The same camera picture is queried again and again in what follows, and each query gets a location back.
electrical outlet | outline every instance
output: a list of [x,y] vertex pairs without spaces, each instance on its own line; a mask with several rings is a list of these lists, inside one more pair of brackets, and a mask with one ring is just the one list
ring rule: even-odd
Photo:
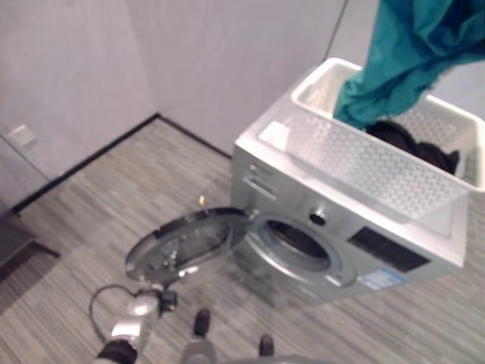
[[26,146],[36,141],[36,136],[27,125],[20,125],[13,129],[9,134],[9,138],[13,140],[18,146]]

front-loading washer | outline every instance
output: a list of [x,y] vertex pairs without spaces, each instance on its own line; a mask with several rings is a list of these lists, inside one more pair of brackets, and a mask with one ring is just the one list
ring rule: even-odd
[[463,266],[468,198],[413,221],[352,198],[281,147],[275,121],[289,102],[283,95],[236,141],[231,207],[149,234],[127,257],[131,278],[204,277],[229,265],[271,303],[318,304]]

white plastic basket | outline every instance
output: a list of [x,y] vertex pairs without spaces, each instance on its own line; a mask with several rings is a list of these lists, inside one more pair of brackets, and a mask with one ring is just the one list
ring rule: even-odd
[[472,190],[484,191],[485,123],[432,96],[394,118],[417,141],[458,150],[456,176],[333,117],[342,84],[360,67],[331,58],[293,91],[278,121],[289,135],[286,151],[327,176],[409,218],[420,218]]

green fabric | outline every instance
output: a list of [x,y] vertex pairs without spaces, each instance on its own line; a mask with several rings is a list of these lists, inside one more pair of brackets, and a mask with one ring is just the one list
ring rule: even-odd
[[485,59],[485,0],[381,0],[362,71],[334,117],[359,129],[411,108],[456,64]]

washer door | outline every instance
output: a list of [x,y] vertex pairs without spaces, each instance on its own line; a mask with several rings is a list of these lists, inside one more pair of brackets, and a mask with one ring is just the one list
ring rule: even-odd
[[137,281],[168,286],[196,273],[217,271],[246,233],[249,218],[239,209],[201,210],[173,220],[141,239],[125,268]]

